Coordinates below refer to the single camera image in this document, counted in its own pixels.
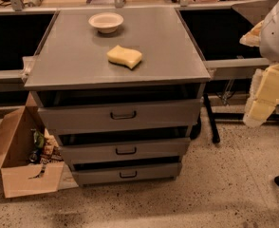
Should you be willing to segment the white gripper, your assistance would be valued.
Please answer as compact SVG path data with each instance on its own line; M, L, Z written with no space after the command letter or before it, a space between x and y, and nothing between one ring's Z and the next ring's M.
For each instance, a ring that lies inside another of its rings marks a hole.
M264 72L256 69L249 93L243 123L248 127L258 127L267 121L275 106L279 105L279 64L269 66Z

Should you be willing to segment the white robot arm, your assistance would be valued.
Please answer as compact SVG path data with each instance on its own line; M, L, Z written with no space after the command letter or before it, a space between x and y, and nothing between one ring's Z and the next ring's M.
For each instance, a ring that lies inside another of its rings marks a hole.
M255 70L250 97L245 105L243 123L248 127L257 127L279 105L279 1L264 20L241 37L240 43L259 47L261 56L270 61L265 70Z

